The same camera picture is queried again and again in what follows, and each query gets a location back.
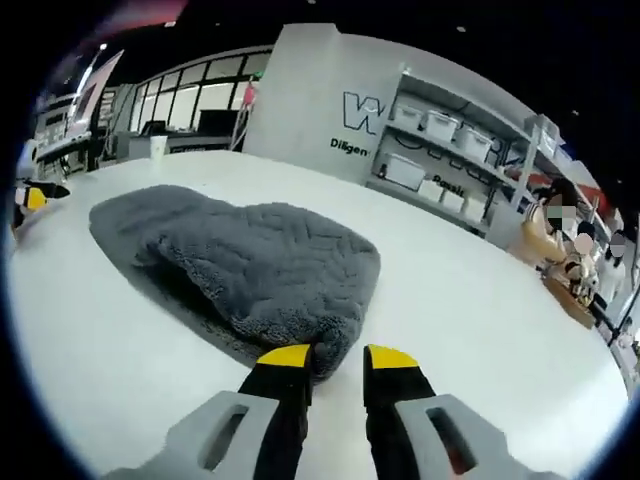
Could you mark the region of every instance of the yellow object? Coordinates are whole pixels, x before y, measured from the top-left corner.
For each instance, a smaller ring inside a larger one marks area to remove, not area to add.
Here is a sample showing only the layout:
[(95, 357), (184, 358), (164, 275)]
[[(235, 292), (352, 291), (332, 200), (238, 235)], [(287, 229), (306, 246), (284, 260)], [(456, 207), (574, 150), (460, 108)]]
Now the yellow object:
[(42, 190), (36, 187), (29, 187), (26, 191), (25, 207), (29, 210), (38, 210), (47, 204), (47, 197)]
[(281, 367), (304, 367), (309, 348), (308, 344), (276, 348), (261, 356), (257, 363)]
[(368, 345), (368, 348), (369, 352), (371, 352), (373, 368), (410, 368), (419, 366), (418, 362), (412, 357), (393, 348), (380, 347), (378, 345)]

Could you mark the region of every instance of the gray microfiber towel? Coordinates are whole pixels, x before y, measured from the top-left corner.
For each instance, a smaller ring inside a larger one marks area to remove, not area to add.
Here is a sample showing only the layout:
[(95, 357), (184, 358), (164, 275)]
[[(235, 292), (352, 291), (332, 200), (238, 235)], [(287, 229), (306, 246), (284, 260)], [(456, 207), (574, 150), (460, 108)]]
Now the gray microfiber towel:
[(95, 206), (90, 221), (115, 266), (210, 343), (248, 365), (311, 343), (316, 380), (358, 339), (380, 272), (371, 242), (288, 204), (161, 185)]

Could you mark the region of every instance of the computer monitor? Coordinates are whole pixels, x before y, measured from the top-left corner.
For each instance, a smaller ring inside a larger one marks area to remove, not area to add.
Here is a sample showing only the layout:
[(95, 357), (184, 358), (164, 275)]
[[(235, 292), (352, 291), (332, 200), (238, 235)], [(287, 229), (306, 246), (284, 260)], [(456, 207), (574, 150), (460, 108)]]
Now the computer monitor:
[(211, 137), (230, 137), (237, 116), (237, 110), (200, 110), (198, 133)]
[(149, 120), (144, 124), (140, 135), (165, 135), (167, 133), (167, 122), (164, 120)]

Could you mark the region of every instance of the white storage box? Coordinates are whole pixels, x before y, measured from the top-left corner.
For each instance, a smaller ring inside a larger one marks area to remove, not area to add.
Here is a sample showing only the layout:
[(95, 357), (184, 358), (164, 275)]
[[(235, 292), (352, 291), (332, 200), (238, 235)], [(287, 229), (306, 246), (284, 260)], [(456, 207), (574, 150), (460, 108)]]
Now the white storage box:
[(440, 203), (443, 193), (444, 188), (433, 180), (423, 180), (418, 189), (418, 195), (438, 203)]
[(487, 154), (493, 144), (493, 140), (489, 137), (467, 126), (460, 129), (456, 136), (456, 142), (462, 151), (482, 162), (487, 159)]
[(417, 191), (424, 175), (424, 169), (407, 158), (395, 153), (387, 157), (387, 180)]
[(398, 125), (410, 130), (418, 130), (418, 125), (420, 125), (423, 115), (424, 113), (417, 108), (398, 103), (396, 104), (393, 118)]
[(547, 157), (554, 158), (560, 140), (560, 129), (545, 115), (532, 115), (524, 121), (524, 129), (529, 135), (533, 135), (534, 126), (540, 128), (538, 150)]
[(462, 209), (462, 205), (464, 204), (464, 198), (460, 195), (456, 195), (449, 190), (445, 190), (442, 195), (442, 205), (447, 207), (449, 210), (453, 210), (454, 212), (459, 212)]
[(484, 206), (486, 202), (483, 202), (474, 197), (467, 197), (464, 200), (464, 206), (462, 207), (462, 214), (469, 220), (480, 223), (482, 216), (484, 215)]
[(449, 115), (445, 115), (437, 110), (429, 110), (425, 130), (427, 134), (432, 137), (442, 140), (443, 142), (450, 142), (459, 124), (459, 120)]

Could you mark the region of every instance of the letter w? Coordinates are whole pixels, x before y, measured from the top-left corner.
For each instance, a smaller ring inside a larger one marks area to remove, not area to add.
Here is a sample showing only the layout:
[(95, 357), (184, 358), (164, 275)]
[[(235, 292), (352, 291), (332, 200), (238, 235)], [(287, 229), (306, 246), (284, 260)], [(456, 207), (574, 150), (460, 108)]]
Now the letter w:
[(364, 97), (360, 101), (360, 95), (352, 92), (344, 92), (342, 97), (342, 118), (346, 128), (351, 130), (362, 130), (366, 126), (369, 135), (375, 135), (378, 122), (377, 119), (384, 112), (385, 107), (380, 106), (380, 100), (374, 97)]

